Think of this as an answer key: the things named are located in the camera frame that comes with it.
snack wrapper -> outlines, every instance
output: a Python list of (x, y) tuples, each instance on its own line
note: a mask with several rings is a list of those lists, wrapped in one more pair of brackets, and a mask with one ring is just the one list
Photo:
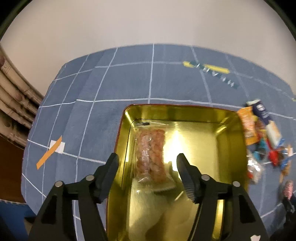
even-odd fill
[(255, 131), (255, 122), (252, 113), (252, 107), (244, 107), (237, 111), (242, 124), (244, 126), (244, 136), (246, 145), (252, 145), (258, 141), (257, 134)]
[(281, 171), (283, 171), (291, 162), (291, 158), (295, 155), (296, 153), (293, 153), (293, 148), (291, 145), (288, 145), (287, 148), (282, 148), (281, 150), (281, 155), (282, 155), (282, 160), (281, 160)]
[(259, 99), (247, 102), (247, 105), (252, 107), (254, 115), (260, 118), (266, 127), (266, 134), (270, 141), (272, 148), (276, 149), (284, 143), (279, 129), (275, 122), (272, 120), (270, 114), (267, 112), (265, 106)]
[(255, 121), (255, 131), (257, 134), (258, 140), (261, 140), (262, 138), (266, 140), (266, 128), (264, 123), (255, 115), (253, 115), (254, 121)]
[(291, 160), (287, 162), (287, 164), (284, 166), (284, 168), (281, 171), (281, 174), (279, 176), (279, 183), (282, 183), (284, 180), (284, 176), (287, 176), (290, 174), (291, 170)]
[(247, 151), (247, 157), (248, 157), (248, 175), (250, 179), (252, 179), (252, 181), (257, 184), (261, 178), (261, 175), (264, 169), (258, 163), (258, 161), (254, 158), (254, 156), (249, 150)]
[(284, 197), (286, 197), (288, 200), (291, 199), (293, 194), (293, 181), (291, 180), (286, 181), (283, 194), (284, 194)]
[(134, 177), (139, 189), (164, 191), (175, 187), (163, 161), (165, 125), (137, 126), (136, 162)]

orange tape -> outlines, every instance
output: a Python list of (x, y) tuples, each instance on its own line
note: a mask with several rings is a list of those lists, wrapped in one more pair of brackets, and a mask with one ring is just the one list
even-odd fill
[(45, 161), (56, 151), (62, 142), (62, 136), (56, 141), (56, 143), (41, 157), (37, 162), (37, 170), (45, 163)]

blue tablecloth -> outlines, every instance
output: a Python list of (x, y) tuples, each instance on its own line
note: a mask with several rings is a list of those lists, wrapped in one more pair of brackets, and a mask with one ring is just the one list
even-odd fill
[[(210, 73), (186, 68), (182, 61), (228, 68), (233, 89)], [(123, 110), (130, 104), (163, 103), (238, 110), (261, 99), (287, 143), (296, 146), (296, 103), (287, 83), (262, 67), (210, 49), (181, 45), (137, 45), (96, 52), (66, 63), (38, 109), (25, 149), (22, 194), (37, 213), (54, 182), (79, 181), (104, 164), (114, 150)], [(62, 136), (62, 154), (54, 153), (36, 169), (51, 140)], [(278, 199), (280, 171), (270, 163), (249, 194), (271, 233), (283, 221)], [(293, 164), (289, 179), (295, 181)], [(98, 205), (105, 216), (105, 204)], [(83, 240), (77, 202), (78, 240)]]

metal screw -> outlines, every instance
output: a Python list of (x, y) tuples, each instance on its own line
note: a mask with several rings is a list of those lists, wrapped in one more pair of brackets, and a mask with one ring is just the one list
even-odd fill
[(234, 182), (232, 183), (232, 185), (238, 188), (238, 187), (240, 186), (240, 183), (237, 182), (237, 181), (234, 181)]
[(94, 176), (93, 175), (88, 175), (86, 176), (85, 178), (87, 181), (92, 181), (94, 179)]
[(63, 182), (62, 182), (62, 181), (57, 181), (54, 185), (55, 185), (57, 188), (59, 188), (60, 186), (63, 185)]
[(210, 177), (208, 175), (204, 174), (204, 175), (202, 175), (202, 179), (204, 181), (208, 181), (210, 179)]

gold metal tin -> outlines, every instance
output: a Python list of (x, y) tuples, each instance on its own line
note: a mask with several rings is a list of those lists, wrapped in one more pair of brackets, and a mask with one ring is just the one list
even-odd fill
[[(135, 123), (168, 124), (164, 162), (171, 166), (174, 189), (145, 193), (132, 189)], [(191, 165), (216, 181), (239, 181), (247, 189), (244, 130), (236, 112), (201, 106), (130, 105), (121, 119), (115, 152), (119, 169), (107, 202), (109, 240), (187, 241), (198, 204), (183, 192), (176, 158), (184, 153)], [(219, 239), (224, 201), (219, 200), (213, 240)]]

